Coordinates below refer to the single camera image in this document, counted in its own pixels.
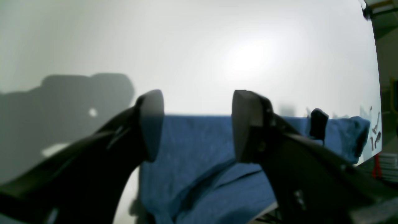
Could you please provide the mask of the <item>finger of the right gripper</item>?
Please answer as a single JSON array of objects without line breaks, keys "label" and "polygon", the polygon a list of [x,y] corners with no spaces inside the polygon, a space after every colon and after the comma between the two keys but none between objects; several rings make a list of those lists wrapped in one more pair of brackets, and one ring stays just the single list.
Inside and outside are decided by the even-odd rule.
[{"label": "finger of the right gripper", "polygon": [[325,144],[326,126],[329,115],[320,108],[315,108],[310,114],[310,132],[311,139],[319,140],[322,145]]}]

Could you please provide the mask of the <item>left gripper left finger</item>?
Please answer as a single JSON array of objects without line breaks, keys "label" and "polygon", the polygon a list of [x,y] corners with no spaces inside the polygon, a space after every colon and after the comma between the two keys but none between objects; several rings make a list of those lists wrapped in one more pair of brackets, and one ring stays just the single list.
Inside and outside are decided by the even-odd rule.
[{"label": "left gripper left finger", "polygon": [[131,173],[154,162],[162,135],[161,90],[94,134],[1,185],[1,214],[25,224],[111,224]]}]

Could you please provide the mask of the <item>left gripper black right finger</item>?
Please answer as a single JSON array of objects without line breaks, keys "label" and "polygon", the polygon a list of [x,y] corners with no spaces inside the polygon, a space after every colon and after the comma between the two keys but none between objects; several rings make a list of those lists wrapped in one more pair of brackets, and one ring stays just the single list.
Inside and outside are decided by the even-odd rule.
[{"label": "left gripper black right finger", "polygon": [[300,135],[266,97],[235,90],[232,122],[237,162],[261,166],[284,224],[397,223],[397,190]]}]

